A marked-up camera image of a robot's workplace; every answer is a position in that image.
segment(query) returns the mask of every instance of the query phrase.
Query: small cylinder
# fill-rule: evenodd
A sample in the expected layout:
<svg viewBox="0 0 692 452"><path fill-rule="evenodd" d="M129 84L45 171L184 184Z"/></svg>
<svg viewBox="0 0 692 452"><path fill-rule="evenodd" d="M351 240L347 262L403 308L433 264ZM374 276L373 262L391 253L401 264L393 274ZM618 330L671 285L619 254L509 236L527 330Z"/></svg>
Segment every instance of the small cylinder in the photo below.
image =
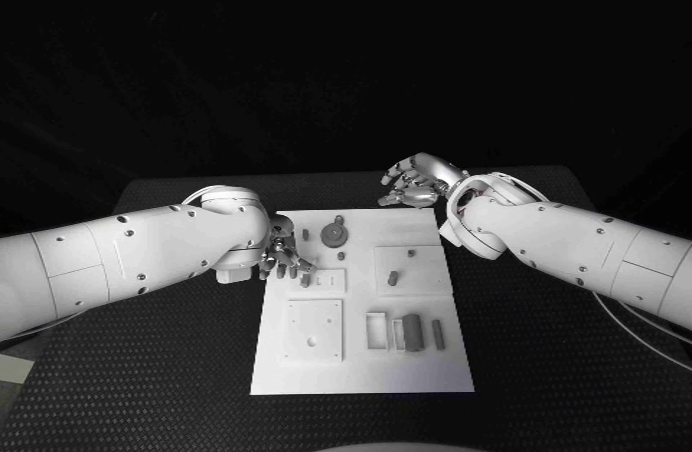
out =
<svg viewBox="0 0 692 452"><path fill-rule="evenodd" d="M436 336L437 350L445 350L443 324L439 320L433 321L433 334Z"/></svg>
<svg viewBox="0 0 692 452"><path fill-rule="evenodd" d="M422 317L417 314L409 314L401 319L404 324L404 344L407 352L419 352L426 348L423 342Z"/></svg>

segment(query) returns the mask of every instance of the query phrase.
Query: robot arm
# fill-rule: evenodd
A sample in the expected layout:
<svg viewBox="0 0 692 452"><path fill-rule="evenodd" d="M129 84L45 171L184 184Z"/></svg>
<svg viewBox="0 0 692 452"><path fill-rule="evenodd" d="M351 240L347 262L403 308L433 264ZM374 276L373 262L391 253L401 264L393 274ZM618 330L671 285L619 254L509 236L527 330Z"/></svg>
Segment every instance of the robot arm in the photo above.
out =
<svg viewBox="0 0 692 452"><path fill-rule="evenodd" d="M292 234L251 190L215 187L202 207L171 205L0 239L0 340L210 269L228 284L260 264L267 278L274 242ZM311 271L289 251L289 265Z"/></svg>
<svg viewBox="0 0 692 452"><path fill-rule="evenodd" d="M509 249L530 267L692 329L690 240L548 201L505 174L458 171L440 179L436 162L437 170L453 167L422 153L390 169L385 185L394 172L403 177L381 205L424 207L445 195L440 234L458 247L492 260ZM427 183L413 184L422 176Z"/></svg>

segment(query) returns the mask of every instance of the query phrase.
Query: black table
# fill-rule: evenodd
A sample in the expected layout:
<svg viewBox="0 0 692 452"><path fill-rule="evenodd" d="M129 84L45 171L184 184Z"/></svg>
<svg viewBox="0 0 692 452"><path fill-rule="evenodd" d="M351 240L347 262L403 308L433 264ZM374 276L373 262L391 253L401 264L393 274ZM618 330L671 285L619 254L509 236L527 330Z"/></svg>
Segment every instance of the black table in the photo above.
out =
<svg viewBox="0 0 692 452"><path fill-rule="evenodd" d="M551 200L592 209L564 167L502 171ZM116 213L179 203L212 184L250 187L273 210L377 208L380 178L364 172L140 180ZM436 213L442 223L442 203ZM223 286L205 274L58 327L0 450L312 451L378 441L690 450L692 373L636 342L579 286L509 253L494 262L443 242L475 394L251 397L264 282ZM622 316L687 359L675 339Z"/></svg>

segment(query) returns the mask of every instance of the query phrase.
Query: textured mat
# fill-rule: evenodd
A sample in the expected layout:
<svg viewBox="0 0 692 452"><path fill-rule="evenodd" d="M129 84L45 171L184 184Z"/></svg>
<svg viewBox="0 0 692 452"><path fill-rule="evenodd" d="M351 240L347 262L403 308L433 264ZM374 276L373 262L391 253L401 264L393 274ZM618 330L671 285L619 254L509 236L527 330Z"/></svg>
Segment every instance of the textured mat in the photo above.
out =
<svg viewBox="0 0 692 452"><path fill-rule="evenodd" d="M566 168L502 171L592 208ZM179 203L214 184L253 188L274 210L377 208L380 177L145 180L116 212ZM509 254L492 262L445 243L478 393L251 397L264 283L221 286L205 274L57 328L0 450L313 451L383 441L690 450L692 373L635 341L589 292ZM687 359L674 339L633 327Z"/></svg>

